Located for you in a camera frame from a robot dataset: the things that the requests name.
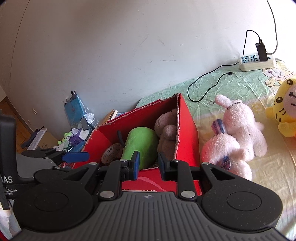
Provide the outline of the green plush toy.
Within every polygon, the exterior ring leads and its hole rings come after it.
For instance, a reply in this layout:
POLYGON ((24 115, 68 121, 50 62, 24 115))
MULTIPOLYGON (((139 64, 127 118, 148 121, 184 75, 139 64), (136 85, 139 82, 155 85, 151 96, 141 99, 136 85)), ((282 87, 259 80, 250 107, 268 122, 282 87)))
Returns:
POLYGON ((150 128, 140 126, 132 129, 123 148, 121 159, 130 160, 133 152, 140 153, 139 169, 149 169, 155 164, 158 156, 159 139, 156 132, 150 128))

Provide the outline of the white bunny plush plaid ears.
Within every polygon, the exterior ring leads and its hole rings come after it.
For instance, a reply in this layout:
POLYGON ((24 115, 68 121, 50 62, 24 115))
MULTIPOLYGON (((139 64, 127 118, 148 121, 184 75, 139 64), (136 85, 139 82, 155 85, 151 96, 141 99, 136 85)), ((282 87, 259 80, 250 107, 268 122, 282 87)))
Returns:
POLYGON ((221 119, 212 122, 215 136, 210 138, 201 150, 201 161, 216 165, 237 176, 252 180, 252 171, 245 161, 246 152, 239 142, 226 131, 221 119))

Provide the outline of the yellow tiger plush red shirt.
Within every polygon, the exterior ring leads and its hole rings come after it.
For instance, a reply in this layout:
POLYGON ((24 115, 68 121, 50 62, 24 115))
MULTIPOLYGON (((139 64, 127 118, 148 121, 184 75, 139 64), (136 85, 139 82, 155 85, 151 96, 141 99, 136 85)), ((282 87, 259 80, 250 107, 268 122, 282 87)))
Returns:
POLYGON ((273 105, 265 110, 266 117, 274 118, 287 138, 295 137, 295 103, 295 78, 288 78, 278 88, 273 105))

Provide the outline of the small green frog toy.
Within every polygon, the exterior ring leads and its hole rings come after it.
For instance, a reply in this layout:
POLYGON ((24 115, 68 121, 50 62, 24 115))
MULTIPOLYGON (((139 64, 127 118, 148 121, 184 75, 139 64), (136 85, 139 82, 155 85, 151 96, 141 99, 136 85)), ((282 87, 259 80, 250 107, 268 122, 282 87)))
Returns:
POLYGON ((72 136, 72 132, 64 133, 64 137, 61 141, 58 141, 58 145, 61 145, 62 143, 68 141, 72 136))

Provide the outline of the red cardboard box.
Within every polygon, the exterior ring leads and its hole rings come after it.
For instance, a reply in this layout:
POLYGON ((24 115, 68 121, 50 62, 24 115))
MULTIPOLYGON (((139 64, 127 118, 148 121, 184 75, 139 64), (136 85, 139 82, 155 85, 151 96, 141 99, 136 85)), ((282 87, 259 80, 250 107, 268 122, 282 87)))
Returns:
MULTIPOLYGON (((186 161, 190 166, 199 166, 198 131, 186 102, 180 93, 163 100, 156 100, 140 108, 133 109, 119 117, 97 126, 88 138, 83 150, 88 152, 88 162, 100 163, 108 147, 119 141, 117 132, 121 131, 123 139, 128 133, 140 126, 154 128, 157 119, 170 110, 177 109, 177 143, 174 157, 186 161)), ((175 192, 173 181, 163 181, 157 167, 140 170, 136 181, 125 181, 125 191, 175 192)))

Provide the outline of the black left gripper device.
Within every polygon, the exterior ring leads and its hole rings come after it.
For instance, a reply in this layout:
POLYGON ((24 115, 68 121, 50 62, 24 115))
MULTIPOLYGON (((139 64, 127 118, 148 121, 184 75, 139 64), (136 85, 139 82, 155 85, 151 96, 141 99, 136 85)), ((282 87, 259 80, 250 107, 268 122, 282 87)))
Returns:
MULTIPOLYGON (((56 149, 38 149, 25 151, 25 156, 29 158, 57 159, 57 162, 62 162, 62 156, 65 151, 56 151, 56 149)), ((17 185, 21 186, 21 191, 26 188, 33 187, 34 178, 22 178, 18 175, 16 163, 16 120, 12 116, 1 114, 1 206, 4 210, 10 209, 9 202, 6 197, 15 198, 18 194, 8 194, 4 187, 12 185, 13 189, 17 190, 17 185)), ((56 210, 62 209, 69 202, 69 198, 58 192, 46 193, 43 198, 51 201, 56 198, 56 210)))

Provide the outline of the blue plastic bag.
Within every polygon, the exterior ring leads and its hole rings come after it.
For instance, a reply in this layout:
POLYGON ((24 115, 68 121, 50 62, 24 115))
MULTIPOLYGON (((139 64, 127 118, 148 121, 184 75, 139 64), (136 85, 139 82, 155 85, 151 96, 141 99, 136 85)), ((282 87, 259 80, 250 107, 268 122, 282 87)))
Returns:
POLYGON ((72 128, 78 126, 78 124, 81 122, 81 119, 83 118, 90 125, 93 125, 95 121, 94 114, 85 107, 75 90, 71 91, 70 97, 66 97, 64 109, 69 125, 72 128))

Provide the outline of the brown teddy bear plush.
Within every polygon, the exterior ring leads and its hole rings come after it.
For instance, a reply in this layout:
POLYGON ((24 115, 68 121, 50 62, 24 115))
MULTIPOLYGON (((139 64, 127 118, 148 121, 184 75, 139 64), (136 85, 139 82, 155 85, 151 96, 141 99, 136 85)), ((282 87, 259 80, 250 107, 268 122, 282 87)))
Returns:
POLYGON ((158 152, 163 152, 169 161, 175 156, 177 124, 177 109, 173 109, 162 114, 154 125, 154 130, 159 137, 158 152))

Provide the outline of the wooden door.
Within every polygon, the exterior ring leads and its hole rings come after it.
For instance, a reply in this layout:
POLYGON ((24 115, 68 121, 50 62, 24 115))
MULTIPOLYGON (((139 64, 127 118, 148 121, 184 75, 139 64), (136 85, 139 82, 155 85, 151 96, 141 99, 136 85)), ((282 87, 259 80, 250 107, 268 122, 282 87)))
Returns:
POLYGON ((21 145, 29 139, 33 132, 7 96, 1 101, 1 110, 3 114, 11 115, 16 120, 16 152, 21 153, 24 150, 21 145))

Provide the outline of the pink bunny plush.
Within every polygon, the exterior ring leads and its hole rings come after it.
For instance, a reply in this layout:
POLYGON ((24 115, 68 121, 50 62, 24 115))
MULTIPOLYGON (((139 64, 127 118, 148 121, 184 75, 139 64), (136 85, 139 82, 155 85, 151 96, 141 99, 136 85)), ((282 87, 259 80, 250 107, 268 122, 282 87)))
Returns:
POLYGON ((262 133, 264 125, 255 120, 251 108, 239 99, 230 100, 222 94, 215 97, 215 102, 225 108, 224 126, 246 152, 245 161, 263 157, 267 153, 267 142, 262 133))

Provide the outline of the white power strip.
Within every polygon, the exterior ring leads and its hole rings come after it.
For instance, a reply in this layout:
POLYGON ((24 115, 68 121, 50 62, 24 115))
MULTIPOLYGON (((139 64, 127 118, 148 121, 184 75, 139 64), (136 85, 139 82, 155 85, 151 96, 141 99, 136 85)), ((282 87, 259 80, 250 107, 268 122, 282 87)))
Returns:
POLYGON ((238 60, 239 69, 243 72, 274 68, 276 66, 273 57, 268 56, 267 61, 260 61, 258 54, 241 56, 238 60))

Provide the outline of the black power adapter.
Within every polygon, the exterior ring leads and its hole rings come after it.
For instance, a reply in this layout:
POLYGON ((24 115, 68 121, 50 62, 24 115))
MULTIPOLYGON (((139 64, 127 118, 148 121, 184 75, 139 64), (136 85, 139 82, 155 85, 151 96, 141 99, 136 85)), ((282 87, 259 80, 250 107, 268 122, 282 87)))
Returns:
POLYGON ((258 43, 256 43, 255 45, 256 45, 256 49, 257 49, 257 53, 258 53, 260 62, 267 61, 268 60, 267 51, 266 51, 264 43, 262 42, 262 39, 259 39, 258 43))

